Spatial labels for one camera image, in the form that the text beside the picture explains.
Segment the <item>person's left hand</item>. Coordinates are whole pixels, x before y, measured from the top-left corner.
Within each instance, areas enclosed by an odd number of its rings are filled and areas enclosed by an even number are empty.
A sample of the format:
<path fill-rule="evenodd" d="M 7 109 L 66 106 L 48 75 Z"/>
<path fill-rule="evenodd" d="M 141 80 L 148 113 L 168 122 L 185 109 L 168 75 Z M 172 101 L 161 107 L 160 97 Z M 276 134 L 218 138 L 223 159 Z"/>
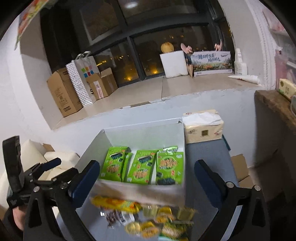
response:
<path fill-rule="evenodd" d="M 13 209 L 13 217 L 14 217 L 15 224 L 18 227 L 18 229 L 20 229 L 21 231 L 24 230 L 26 212 L 27 212 L 26 205 L 18 206 Z"/>

